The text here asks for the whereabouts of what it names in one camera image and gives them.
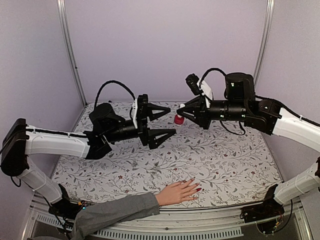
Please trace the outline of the red nail polish bottle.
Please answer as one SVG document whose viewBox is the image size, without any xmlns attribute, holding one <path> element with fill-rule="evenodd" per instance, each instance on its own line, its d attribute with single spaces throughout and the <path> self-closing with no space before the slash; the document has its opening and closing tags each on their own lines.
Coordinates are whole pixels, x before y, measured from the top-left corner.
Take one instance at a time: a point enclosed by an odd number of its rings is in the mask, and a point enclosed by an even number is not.
<svg viewBox="0 0 320 240">
<path fill-rule="evenodd" d="M 180 115 L 178 115 L 178 114 L 175 115 L 175 117 L 174 117 L 174 123 L 175 123 L 176 125 L 182 125 L 182 124 L 184 123 L 184 121 L 185 121 L 185 118 L 184 118 L 183 116 L 180 116 Z"/>
</svg>

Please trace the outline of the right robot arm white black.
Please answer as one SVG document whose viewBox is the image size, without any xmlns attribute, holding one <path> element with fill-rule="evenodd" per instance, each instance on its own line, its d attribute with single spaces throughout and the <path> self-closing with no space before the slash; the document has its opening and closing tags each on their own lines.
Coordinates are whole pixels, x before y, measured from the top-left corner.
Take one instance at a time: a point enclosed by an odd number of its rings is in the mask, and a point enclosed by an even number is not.
<svg viewBox="0 0 320 240">
<path fill-rule="evenodd" d="M 320 150 L 320 125 L 293 112 L 282 102 L 257 96 L 253 76 L 242 72 L 224 73 L 224 100 L 215 100 L 205 82 L 212 72 L 201 78 L 190 74 L 186 83 L 195 98 L 184 103 L 176 112 L 207 130 L 212 121 L 239 122 L 240 127 L 256 129 L 268 135 L 291 139 L 315 151 Z"/>
</svg>

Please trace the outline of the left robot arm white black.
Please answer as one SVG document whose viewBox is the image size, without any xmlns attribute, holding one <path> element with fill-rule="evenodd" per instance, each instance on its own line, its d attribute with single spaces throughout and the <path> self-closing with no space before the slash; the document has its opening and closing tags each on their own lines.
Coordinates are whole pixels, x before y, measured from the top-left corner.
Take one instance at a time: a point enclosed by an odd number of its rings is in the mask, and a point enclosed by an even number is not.
<svg viewBox="0 0 320 240">
<path fill-rule="evenodd" d="M 93 129 L 80 133 L 37 128 L 19 118 L 2 142 L 2 172 L 26 183 L 45 197 L 63 216 L 74 213 L 64 187 L 53 182 L 28 158 L 36 154 L 67 155 L 87 160 L 99 160 L 111 152 L 111 145 L 129 139 L 140 139 L 143 146 L 153 150 L 172 137 L 175 129 L 151 129 L 149 121 L 170 113 L 170 108 L 149 102 L 140 95 L 132 104 L 133 117 L 126 120 L 117 115 L 110 103 L 101 103 L 89 114 Z"/>
</svg>

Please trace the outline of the grey sleeved forearm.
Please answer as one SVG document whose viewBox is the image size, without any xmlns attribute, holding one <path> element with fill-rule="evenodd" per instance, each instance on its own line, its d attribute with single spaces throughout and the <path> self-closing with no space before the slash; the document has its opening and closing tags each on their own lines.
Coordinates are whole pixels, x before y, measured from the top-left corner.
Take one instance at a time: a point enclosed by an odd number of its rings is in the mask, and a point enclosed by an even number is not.
<svg viewBox="0 0 320 240">
<path fill-rule="evenodd" d="M 84 240 L 86 236 L 117 222 L 146 218 L 159 213 L 159 203 L 150 192 L 91 205 L 76 215 L 72 239 Z"/>
</svg>

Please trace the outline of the mannequin hand with nails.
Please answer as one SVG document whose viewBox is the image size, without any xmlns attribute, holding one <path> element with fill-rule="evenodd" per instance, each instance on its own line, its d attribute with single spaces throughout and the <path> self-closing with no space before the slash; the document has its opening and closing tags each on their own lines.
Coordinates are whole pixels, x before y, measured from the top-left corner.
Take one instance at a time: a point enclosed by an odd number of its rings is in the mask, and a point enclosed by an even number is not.
<svg viewBox="0 0 320 240">
<path fill-rule="evenodd" d="M 196 200 L 196 193 L 202 188 L 199 183 L 194 183 L 194 180 L 191 178 L 188 181 L 178 181 L 167 185 L 155 195 L 158 205 L 163 207 Z"/>
</svg>

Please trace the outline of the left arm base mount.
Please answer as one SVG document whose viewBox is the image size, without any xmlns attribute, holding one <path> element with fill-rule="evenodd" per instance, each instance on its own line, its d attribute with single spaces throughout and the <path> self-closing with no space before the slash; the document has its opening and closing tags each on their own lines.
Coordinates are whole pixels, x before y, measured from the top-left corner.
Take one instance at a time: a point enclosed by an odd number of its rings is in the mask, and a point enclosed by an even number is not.
<svg viewBox="0 0 320 240">
<path fill-rule="evenodd" d="M 77 202 L 70 201 L 66 189 L 61 184 L 58 184 L 58 186 L 61 189 L 62 199 L 56 203 L 51 203 L 49 205 L 48 212 L 50 214 L 65 219 L 75 220 L 77 214 L 81 210 L 84 210 L 86 207 L 91 205 L 88 201 L 85 200 L 79 200 Z"/>
</svg>

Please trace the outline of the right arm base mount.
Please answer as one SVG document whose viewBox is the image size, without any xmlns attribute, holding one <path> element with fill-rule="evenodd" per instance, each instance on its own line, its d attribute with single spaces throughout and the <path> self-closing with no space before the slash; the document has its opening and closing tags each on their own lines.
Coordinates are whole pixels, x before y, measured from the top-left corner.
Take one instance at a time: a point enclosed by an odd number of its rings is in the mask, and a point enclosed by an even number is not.
<svg viewBox="0 0 320 240">
<path fill-rule="evenodd" d="M 262 203 L 242 207 L 241 214 L 239 216 L 240 219 L 244 220 L 245 223 L 250 223 L 250 222 L 255 222 L 259 220 L 264 220 L 267 218 L 280 216 L 278 220 L 263 222 L 256 225 L 258 231 L 266 236 L 274 235 L 275 233 L 278 233 L 281 230 L 283 230 L 291 220 L 292 213 L 293 213 L 293 200 L 291 199 L 289 217 L 286 223 L 282 227 L 279 227 L 283 222 L 285 210 L 283 205 L 279 204 L 274 199 L 275 191 L 277 187 L 278 187 L 278 184 L 275 184 L 267 190 Z"/>
</svg>

